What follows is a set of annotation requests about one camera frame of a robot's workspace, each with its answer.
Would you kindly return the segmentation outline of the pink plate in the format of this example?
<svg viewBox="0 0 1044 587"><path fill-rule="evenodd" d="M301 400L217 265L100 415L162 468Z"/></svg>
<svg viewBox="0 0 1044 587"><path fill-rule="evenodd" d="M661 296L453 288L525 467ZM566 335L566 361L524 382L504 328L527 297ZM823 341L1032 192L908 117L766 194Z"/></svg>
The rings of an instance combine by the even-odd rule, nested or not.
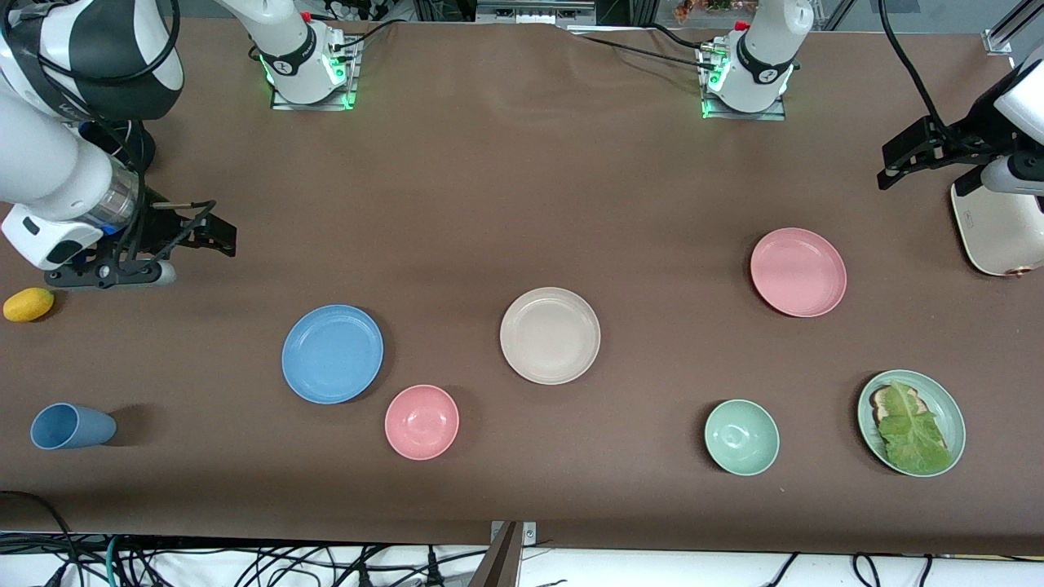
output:
<svg viewBox="0 0 1044 587"><path fill-rule="evenodd" d="M788 316L823 316L838 307L847 291L847 269L838 249L816 232L776 229L750 254L754 290Z"/></svg>

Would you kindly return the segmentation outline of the blue plate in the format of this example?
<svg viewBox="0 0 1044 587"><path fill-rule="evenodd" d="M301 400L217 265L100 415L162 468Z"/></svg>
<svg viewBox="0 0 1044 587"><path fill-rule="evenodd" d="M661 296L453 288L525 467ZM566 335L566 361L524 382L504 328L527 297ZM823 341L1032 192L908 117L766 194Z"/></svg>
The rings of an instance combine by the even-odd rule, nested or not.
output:
<svg viewBox="0 0 1044 587"><path fill-rule="evenodd" d="M334 304L308 312L282 349L282 372L299 398L311 404L343 404L361 396L379 375L384 339L373 316Z"/></svg>

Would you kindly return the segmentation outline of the yellow lemon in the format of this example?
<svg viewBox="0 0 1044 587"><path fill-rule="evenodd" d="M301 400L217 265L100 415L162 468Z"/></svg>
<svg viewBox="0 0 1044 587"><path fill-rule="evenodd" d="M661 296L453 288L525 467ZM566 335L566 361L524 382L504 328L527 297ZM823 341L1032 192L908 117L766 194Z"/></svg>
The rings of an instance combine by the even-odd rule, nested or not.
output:
<svg viewBox="0 0 1044 587"><path fill-rule="evenodd" d="M11 323L29 323L47 315L55 305L55 294L48 289L24 289L3 303L2 314Z"/></svg>

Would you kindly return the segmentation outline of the beige toaster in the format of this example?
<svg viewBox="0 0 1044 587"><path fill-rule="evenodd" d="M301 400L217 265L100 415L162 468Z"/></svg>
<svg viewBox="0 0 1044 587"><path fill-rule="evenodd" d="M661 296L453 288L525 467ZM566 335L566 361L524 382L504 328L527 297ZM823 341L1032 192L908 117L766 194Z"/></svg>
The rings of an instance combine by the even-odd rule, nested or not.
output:
<svg viewBox="0 0 1044 587"><path fill-rule="evenodd" d="M1044 196L960 182L950 196L963 249L976 271L1014 277L1044 268Z"/></svg>

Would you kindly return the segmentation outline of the blue cup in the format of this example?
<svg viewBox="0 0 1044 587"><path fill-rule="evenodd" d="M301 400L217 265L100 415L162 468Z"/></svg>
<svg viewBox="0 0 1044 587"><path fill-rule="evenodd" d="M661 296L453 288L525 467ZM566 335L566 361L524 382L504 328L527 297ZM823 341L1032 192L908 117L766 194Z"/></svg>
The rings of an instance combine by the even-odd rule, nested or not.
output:
<svg viewBox="0 0 1044 587"><path fill-rule="evenodd" d="M105 444L115 437L117 427L116 421L101 410L53 404L38 413L29 435L37 448L53 451Z"/></svg>

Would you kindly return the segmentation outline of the toasted bread slice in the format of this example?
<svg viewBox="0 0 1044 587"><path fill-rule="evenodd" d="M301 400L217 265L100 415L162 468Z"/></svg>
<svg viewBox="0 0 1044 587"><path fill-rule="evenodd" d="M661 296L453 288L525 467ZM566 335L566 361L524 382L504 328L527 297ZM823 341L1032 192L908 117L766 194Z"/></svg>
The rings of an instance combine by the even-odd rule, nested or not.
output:
<svg viewBox="0 0 1044 587"><path fill-rule="evenodd" d="M899 382L874 391L869 403L877 425L891 416L914 417L929 410L917 389Z"/></svg>

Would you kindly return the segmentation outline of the green plate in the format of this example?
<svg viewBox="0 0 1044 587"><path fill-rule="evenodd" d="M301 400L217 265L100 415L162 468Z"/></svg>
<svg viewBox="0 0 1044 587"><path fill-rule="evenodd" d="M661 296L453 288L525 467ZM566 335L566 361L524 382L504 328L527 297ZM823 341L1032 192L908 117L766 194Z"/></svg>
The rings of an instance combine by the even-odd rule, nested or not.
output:
<svg viewBox="0 0 1044 587"><path fill-rule="evenodd" d="M925 404L928 408L936 414L936 422L944 437L944 441L947 443L952 456L952 464L943 472L935 475L912 475L899 471L897 468L892 466L885 461L885 450L883 445L883 439L880 438L877 430L877 424L873 419L871 404L869 399L871 395L877 389L887 386L887 384L894 382L902 382L914 386L918 390ZM928 377L922 373L911 371L911 370L888 370L885 372L873 375L871 379L865 383L864 389L858 395L858 399L855 404L856 413L856 426L859 435L864 439L869 450L881 461L885 466L895 472L901 473L907 476L914 477L936 477L943 475L944 473L950 472L952 468L960 461L963 449L966 447L967 442L967 430L965 421L963 421L962 410L956 404L954 397L941 386L935 379Z"/></svg>

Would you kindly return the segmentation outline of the colourful background items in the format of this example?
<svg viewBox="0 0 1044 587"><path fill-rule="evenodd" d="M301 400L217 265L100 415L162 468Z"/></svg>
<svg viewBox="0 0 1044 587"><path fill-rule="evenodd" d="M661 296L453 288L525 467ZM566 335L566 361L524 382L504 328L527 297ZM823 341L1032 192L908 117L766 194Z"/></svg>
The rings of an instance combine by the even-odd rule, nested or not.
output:
<svg viewBox="0 0 1044 587"><path fill-rule="evenodd" d="M759 0L677 0L672 15L679 24L685 23L693 15L728 16L749 11L754 14L759 7Z"/></svg>

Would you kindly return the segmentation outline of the white power strip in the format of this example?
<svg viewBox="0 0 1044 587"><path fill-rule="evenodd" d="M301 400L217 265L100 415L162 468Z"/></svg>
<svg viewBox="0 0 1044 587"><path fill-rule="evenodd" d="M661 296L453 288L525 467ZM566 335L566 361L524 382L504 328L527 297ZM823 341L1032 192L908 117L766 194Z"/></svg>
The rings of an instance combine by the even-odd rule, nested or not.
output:
<svg viewBox="0 0 1044 587"><path fill-rule="evenodd" d="M321 0L324 10L336 21L372 21L385 19L396 0Z"/></svg>

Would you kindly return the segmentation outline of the small pink bowl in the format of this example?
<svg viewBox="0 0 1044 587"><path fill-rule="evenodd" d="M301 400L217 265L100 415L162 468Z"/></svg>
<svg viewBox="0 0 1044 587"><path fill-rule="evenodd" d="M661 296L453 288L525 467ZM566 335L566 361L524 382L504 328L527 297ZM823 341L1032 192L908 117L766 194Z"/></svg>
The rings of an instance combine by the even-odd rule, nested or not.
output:
<svg viewBox="0 0 1044 587"><path fill-rule="evenodd" d="M446 452L458 437L460 416L448 391L417 384L396 394L384 419L384 432L400 457L428 461Z"/></svg>

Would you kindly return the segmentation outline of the brown table cover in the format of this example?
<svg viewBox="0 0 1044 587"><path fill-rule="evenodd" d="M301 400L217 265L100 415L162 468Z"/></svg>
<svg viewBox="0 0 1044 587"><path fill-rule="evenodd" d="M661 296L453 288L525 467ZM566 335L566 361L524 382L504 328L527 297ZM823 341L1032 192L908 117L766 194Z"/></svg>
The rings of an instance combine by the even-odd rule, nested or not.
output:
<svg viewBox="0 0 1044 587"><path fill-rule="evenodd" d="M179 248L160 289L73 291L0 316L0 529L479 544L537 521L554 546L1044 553L1044 277L984 277L949 208L958 165L878 189L884 142L922 116L877 33L807 38L784 121L705 119L695 74L549 25L398 24L370 41L350 112L276 112L232 19L185 19L186 85L150 123L164 196L214 199L237 256ZM847 291L788 316L750 254L784 227L838 249ZM527 382L499 342L511 302L579 294L595 363ZM311 404L282 372L308 312L376 320L361 396ZM873 375L911 370L967 430L936 477L891 470L857 430ZM400 457L392 399L454 398L438 457ZM768 471L730 474L709 413L772 413ZM43 408L117 423L41 450Z"/></svg>

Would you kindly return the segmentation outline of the beige plate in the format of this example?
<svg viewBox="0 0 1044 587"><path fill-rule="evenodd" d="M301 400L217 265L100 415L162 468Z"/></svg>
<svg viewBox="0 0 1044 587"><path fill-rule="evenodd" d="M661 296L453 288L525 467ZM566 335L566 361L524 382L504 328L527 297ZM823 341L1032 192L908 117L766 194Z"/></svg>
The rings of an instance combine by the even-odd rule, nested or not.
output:
<svg viewBox="0 0 1044 587"><path fill-rule="evenodd" d="M519 376L544 386L574 382L595 363L603 341L579 294L541 287L511 302L499 329L501 353Z"/></svg>

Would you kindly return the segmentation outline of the dark metal strut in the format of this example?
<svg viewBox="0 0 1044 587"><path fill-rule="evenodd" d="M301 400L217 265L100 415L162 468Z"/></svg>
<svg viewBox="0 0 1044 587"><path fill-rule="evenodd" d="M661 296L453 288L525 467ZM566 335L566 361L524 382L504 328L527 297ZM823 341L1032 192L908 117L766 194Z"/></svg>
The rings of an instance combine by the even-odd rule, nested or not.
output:
<svg viewBox="0 0 1044 587"><path fill-rule="evenodd" d="M526 537L524 523L499 523L467 587L517 587Z"/></svg>

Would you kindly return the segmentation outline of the aluminium frame profile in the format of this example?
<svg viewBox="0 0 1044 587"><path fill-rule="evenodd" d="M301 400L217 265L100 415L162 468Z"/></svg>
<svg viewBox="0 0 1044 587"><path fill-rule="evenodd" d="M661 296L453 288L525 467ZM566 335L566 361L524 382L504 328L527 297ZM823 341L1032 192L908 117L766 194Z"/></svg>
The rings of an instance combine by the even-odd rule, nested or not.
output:
<svg viewBox="0 0 1044 587"><path fill-rule="evenodd" d="M982 31L984 51L988 55L1010 55L1013 52L1011 41L1042 15L1044 0L1017 0L998 22Z"/></svg>

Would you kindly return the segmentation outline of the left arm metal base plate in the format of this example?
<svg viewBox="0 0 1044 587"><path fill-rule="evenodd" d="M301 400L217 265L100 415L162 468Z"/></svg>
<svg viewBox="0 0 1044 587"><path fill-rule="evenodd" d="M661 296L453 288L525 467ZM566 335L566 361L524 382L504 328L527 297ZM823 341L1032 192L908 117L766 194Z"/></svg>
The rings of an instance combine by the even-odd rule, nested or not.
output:
<svg viewBox="0 0 1044 587"><path fill-rule="evenodd" d="M772 83L759 83L745 66L731 60L727 47L705 43L695 56L708 68L699 71L701 111L705 118L782 121L783 94L794 67Z"/></svg>

